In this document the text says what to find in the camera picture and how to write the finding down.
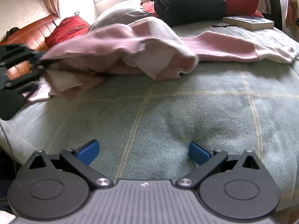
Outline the black backpack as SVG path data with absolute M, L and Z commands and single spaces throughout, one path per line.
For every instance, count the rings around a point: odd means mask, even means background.
M 153 0 L 156 14 L 170 27 L 226 16 L 225 0 Z

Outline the green plaid bed blanket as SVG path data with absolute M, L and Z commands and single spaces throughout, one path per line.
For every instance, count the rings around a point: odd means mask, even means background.
M 190 142 L 256 152 L 280 188 L 279 209 L 298 205 L 298 60 L 200 62 L 180 79 L 116 75 L 69 101 L 54 96 L 1 121 L 1 149 L 21 164 L 92 139 L 92 167 L 116 181 L 176 180 L 196 168 Z

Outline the right pink curtain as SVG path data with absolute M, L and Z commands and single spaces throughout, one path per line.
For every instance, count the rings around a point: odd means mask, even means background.
M 288 0 L 285 16 L 285 25 L 298 33 L 298 0 Z

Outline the wooden headboard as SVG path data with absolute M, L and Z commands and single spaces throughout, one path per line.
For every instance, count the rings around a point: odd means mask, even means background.
M 49 48 L 45 44 L 45 37 L 48 37 L 54 29 L 59 25 L 60 19 L 55 15 L 33 22 L 22 29 L 19 29 L 7 39 L 1 41 L 2 45 L 10 45 L 23 43 L 30 49 L 47 51 Z M 31 64 L 29 61 L 23 61 L 6 71 L 10 79 L 15 79 L 31 72 Z

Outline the red quilt behind backpack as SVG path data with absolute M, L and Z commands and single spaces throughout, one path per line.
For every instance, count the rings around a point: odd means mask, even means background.
M 264 18 L 258 11 L 259 0 L 225 0 L 227 16 L 252 16 Z

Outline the paperback book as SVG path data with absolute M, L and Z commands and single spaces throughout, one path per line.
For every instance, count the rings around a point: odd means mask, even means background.
M 252 16 L 230 16 L 223 18 L 224 23 L 243 27 L 248 30 L 273 29 L 274 22 L 265 18 Z

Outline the red pillow at headboard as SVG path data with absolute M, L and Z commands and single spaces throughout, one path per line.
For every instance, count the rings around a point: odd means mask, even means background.
M 63 19 L 54 31 L 45 37 L 45 44 L 50 49 L 56 44 L 89 31 L 90 24 L 79 15 Z

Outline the black pen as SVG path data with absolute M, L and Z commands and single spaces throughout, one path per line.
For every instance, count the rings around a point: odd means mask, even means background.
M 212 25 L 211 27 L 213 28 L 219 28 L 219 27 L 223 27 L 223 28 L 226 28 L 226 27 L 231 27 L 232 25 Z

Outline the grey pillow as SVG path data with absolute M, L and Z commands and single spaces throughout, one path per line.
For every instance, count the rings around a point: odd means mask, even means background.
M 97 20 L 89 27 L 89 30 L 95 30 L 115 23 L 128 25 L 139 19 L 153 17 L 147 12 L 141 3 L 143 0 L 128 0 L 120 2 L 101 13 Z

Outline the pink and white sweater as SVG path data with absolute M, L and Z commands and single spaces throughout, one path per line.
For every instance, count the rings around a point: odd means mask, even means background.
M 177 80 L 201 61 L 289 64 L 298 53 L 289 46 L 268 48 L 231 35 L 205 31 L 179 37 L 162 20 L 149 17 L 112 24 L 60 42 L 41 56 L 43 77 L 54 95 L 74 99 L 103 82 L 104 74 L 146 74 L 155 81 Z

